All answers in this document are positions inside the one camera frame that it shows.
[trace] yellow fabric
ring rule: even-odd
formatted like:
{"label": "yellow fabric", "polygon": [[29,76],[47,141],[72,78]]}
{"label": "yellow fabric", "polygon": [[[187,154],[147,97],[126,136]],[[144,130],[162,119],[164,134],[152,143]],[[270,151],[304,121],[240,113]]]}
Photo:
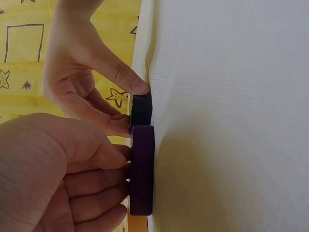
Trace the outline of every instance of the yellow fabric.
{"label": "yellow fabric", "polygon": [[[131,65],[141,0],[105,0],[92,17],[105,44]],[[31,113],[62,112],[41,96],[42,70],[56,0],[0,1],[0,123]],[[103,98],[127,112],[127,93],[94,72]],[[113,143],[125,140],[111,137]],[[116,232],[123,232],[121,225]]]}

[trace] purple block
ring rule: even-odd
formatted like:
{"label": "purple block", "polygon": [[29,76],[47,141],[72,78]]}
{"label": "purple block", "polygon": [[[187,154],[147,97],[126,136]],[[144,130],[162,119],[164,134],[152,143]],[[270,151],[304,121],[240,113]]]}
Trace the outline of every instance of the purple block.
{"label": "purple block", "polygon": [[153,211],[155,133],[153,126],[134,125],[130,167],[130,214],[148,216]]}

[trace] white cloth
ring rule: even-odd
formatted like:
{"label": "white cloth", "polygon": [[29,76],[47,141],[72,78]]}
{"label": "white cloth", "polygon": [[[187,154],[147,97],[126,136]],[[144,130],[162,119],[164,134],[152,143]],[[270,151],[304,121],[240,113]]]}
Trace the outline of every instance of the white cloth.
{"label": "white cloth", "polygon": [[150,231],[309,231],[308,22],[308,0],[143,0]]}

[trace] star print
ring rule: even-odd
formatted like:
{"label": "star print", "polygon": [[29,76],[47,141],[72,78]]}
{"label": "star print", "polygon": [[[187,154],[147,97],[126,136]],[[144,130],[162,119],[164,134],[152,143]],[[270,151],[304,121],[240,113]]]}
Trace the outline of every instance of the star print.
{"label": "star print", "polygon": [[[20,3],[23,3],[25,0],[20,0]],[[35,2],[35,0],[30,0],[31,2]]]}
{"label": "star print", "polygon": [[6,88],[9,89],[9,79],[10,71],[4,72],[0,69],[0,88]]}
{"label": "star print", "polygon": [[108,97],[106,100],[115,101],[116,106],[118,108],[121,108],[122,101],[127,101],[127,96],[128,96],[127,92],[120,93],[116,89],[111,88],[111,96]]}
{"label": "star print", "polygon": [[130,32],[130,34],[132,35],[136,35],[136,32],[137,32],[137,26],[135,28],[133,28],[133,30]]}
{"label": "star print", "polygon": [[26,81],[24,84],[23,84],[23,87],[21,89],[31,89],[32,85],[31,83],[29,83],[29,81]]}

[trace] skin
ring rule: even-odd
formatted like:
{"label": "skin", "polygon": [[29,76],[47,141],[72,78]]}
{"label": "skin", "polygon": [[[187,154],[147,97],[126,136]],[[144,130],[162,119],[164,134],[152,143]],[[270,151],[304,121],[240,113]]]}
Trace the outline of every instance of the skin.
{"label": "skin", "polygon": [[0,125],[0,231],[111,232],[126,215],[129,148],[51,115]]}
{"label": "skin", "polygon": [[128,116],[110,106],[95,88],[92,70],[126,92],[149,92],[103,43],[90,22],[102,0],[59,0],[51,28],[42,91],[71,118],[94,123],[107,135],[129,137]]}
{"label": "skin", "polygon": [[0,232],[111,232],[124,219],[128,116],[95,88],[92,70],[131,94],[149,92],[90,22],[102,0],[59,0],[42,92],[73,119],[37,114],[0,125]]}

